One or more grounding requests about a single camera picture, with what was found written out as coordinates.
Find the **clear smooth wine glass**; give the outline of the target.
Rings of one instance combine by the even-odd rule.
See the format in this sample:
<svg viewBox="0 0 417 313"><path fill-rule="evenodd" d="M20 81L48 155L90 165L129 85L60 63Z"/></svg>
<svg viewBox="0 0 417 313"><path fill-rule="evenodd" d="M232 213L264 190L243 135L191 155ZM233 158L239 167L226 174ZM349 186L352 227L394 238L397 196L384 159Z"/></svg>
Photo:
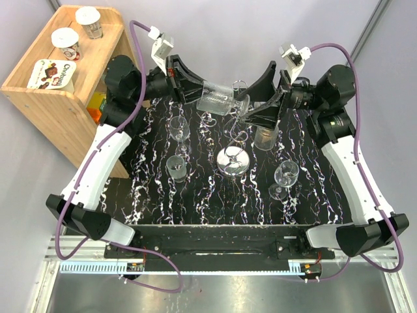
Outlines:
<svg viewBox="0 0 417 313"><path fill-rule="evenodd" d="M190 137L190 127L187 120L183 116L172 117L169 121L170 136L178 143L175 154L186 156L190 152L188 138Z"/></svg>

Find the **orange juice carton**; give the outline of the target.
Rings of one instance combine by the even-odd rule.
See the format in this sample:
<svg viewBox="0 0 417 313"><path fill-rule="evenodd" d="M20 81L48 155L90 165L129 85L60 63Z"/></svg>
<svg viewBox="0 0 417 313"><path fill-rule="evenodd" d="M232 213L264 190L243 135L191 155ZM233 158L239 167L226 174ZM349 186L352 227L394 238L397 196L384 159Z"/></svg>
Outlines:
<svg viewBox="0 0 417 313"><path fill-rule="evenodd" d="M91 97L87 111L92 117L93 121L98 125L102 116L102 108L106 105L106 94L95 92Z"/></svg>

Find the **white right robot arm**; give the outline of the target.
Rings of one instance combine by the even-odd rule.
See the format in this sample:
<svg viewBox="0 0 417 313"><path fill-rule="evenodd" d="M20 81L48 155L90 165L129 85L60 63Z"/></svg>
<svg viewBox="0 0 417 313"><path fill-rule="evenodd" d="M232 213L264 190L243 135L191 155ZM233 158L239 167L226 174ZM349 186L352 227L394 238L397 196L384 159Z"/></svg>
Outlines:
<svg viewBox="0 0 417 313"><path fill-rule="evenodd" d="M274 76L280 75L277 85ZM330 67L315 85L292 83L289 71L276 70L271 61L260 78L237 95L248 95L260 102L241 117L243 123L273 129L290 110L308 110L306 119L310 138L334 170L351 212L351 222L323 224L306 230L296 242L303 258L311 258L320 248L339 249L349 257L395 244L408 228L404 213L395 213L379 190L360 150L360 126L353 123L345 106L358 98L358 80L353 68Z"/></svg>

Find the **white lidded yogurt cup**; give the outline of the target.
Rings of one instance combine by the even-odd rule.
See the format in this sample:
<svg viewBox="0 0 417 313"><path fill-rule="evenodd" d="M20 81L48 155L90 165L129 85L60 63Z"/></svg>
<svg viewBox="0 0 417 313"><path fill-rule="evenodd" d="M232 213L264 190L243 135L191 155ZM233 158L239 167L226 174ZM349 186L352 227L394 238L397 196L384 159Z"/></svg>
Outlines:
<svg viewBox="0 0 417 313"><path fill-rule="evenodd" d="M51 34L51 43L61 51L66 59L70 61L79 61L82 58L81 48L79 46L79 35L70 27L56 29Z"/></svg>

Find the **clear wine glass right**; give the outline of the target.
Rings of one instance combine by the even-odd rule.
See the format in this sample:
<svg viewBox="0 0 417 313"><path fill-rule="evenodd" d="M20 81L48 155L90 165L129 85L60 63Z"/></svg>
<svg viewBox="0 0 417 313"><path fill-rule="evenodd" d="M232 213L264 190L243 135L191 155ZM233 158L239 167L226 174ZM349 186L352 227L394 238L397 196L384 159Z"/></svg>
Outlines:
<svg viewBox="0 0 417 313"><path fill-rule="evenodd" d="M286 160L282 162L274 172L275 183L268 189L270 197L274 200L283 200L287 196L288 188L292 187L299 175L299 167L296 162Z"/></svg>

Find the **wooden shelf unit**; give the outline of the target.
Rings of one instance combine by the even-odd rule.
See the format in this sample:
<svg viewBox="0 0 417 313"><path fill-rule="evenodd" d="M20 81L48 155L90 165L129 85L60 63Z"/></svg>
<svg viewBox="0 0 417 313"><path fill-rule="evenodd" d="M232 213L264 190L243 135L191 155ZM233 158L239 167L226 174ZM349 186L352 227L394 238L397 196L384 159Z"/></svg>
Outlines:
<svg viewBox="0 0 417 313"><path fill-rule="evenodd" d="M103 73L110 59L124 54L135 61L122 14L115 8L98 7L104 36L91 40L76 22L77 5L63 5L50 18L9 74L1 91L54 146L78 167L96 133L96 123L87 111L94 92L103 88ZM74 92L29 89L27 83L39 59L62 59L51 43L51 34L71 27L79 34L82 59L77 62L72 81Z"/></svg>

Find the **frosted short goblet front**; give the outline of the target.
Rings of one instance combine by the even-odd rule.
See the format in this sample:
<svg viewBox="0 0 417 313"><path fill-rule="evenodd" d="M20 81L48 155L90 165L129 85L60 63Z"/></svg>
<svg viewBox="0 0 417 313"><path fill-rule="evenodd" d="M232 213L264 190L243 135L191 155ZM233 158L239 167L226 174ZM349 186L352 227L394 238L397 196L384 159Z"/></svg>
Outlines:
<svg viewBox="0 0 417 313"><path fill-rule="evenodd" d="M248 112L250 97L246 95L243 100L235 98L232 87L218 85L204 81L201 98L197 101L196 108L202 112L226 116L234 110L238 117Z"/></svg>

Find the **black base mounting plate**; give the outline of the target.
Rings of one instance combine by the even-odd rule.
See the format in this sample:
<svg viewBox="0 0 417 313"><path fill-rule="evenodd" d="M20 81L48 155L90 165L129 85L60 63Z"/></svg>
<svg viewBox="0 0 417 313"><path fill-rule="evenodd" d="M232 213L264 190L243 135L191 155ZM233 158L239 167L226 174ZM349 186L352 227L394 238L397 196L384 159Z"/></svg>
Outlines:
<svg viewBox="0 0 417 313"><path fill-rule="evenodd" d="M289 261L333 260L328 248L311 248L307 226L139 225L134 246L159 252L187 275L291 272Z"/></svg>

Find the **clear cup white lid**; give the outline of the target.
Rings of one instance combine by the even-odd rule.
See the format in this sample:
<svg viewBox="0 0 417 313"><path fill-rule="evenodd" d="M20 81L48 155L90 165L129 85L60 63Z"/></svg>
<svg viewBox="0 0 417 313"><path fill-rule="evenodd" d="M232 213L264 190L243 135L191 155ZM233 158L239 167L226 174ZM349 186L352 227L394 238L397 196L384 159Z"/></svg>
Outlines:
<svg viewBox="0 0 417 313"><path fill-rule="evenodd" d="M103 37L100 13L95 7L81 7L75 13L76 22L80 24L90 39Z"/></svg>

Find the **clear patterned short goblet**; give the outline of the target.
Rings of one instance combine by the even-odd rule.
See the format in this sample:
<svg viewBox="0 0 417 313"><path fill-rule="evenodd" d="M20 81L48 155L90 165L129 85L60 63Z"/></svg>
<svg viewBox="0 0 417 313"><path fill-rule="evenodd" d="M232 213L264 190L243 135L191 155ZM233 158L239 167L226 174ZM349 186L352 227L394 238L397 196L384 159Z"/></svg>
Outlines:
<svg viewBox="0 0 417 313"><path fill-rule="evenodd" d="M187 170L185 160L178 155L173 155L167 159L166 168L171 178L176 183L181 183L186 179Z"/></svg>

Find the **ribbed glass goblet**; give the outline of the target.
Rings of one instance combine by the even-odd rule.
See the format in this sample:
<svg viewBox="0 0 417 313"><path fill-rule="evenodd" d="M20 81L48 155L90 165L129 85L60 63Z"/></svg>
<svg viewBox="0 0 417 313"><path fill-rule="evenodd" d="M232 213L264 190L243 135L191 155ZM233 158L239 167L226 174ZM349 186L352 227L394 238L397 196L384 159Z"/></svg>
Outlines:
<svg viewBox="0 0 417 313"><path fill-rule="evenodd" d="M263 127L257 127L253 141L254 146L262 151L269 151L275 146L278 134L279 128L270 130Z"/></svg>

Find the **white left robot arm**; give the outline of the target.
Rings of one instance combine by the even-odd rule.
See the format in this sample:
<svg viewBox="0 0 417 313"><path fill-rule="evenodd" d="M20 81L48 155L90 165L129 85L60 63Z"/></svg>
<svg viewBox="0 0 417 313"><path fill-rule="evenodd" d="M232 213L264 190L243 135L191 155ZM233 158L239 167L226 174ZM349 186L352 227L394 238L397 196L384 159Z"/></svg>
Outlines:
<svg viewBox="0 0 417 313"><path fill-rule="evenodd" d="M100 195L113 167L138 131L145 111L139 100L171 96L183 104L199 98L203 79L189 70L178 55L144 76L126 55L114 57L105 77L106 105L93 142L74 178L59 195L51 194L46 207L66 226L90 239L119 244L127 258L141 251L141 241L130 226L97 210Z"/></svg>

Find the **Chobani yogurt cup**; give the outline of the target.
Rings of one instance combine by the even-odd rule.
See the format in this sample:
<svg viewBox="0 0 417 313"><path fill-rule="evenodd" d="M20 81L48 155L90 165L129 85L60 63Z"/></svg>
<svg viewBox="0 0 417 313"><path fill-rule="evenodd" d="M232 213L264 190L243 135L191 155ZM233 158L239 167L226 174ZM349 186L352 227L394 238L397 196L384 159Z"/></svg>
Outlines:
<svg viewBox="0 0 417 313"><path fill-rule="evenodd" d="M73 93L72 77L76 68L77 65L73 61L40 59L34 65L27 88Z"/></svg>

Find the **chrome wine glass rack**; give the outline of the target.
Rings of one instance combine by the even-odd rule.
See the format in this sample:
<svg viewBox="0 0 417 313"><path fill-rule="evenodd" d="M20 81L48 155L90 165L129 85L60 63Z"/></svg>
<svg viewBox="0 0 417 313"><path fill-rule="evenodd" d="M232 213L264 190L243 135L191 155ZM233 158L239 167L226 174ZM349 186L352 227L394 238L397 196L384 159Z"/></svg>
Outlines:
<svg viewBox="0 0 417 313"><path fill-rule="evenodd" d="M243 91L248 85L242 80L237 80L228 87L232 87L235 90L234 94L236 98L236 94ZM228 131L231 141L219 151L216 157L216 163L222 174L228 177L236 177L247 172L250 166L250 158L242 147L242 144L248 139L248 133L244 130L235 133L235 127L241 117L238 117L234 110L231 113L233 114L233 124Z"/></svg>

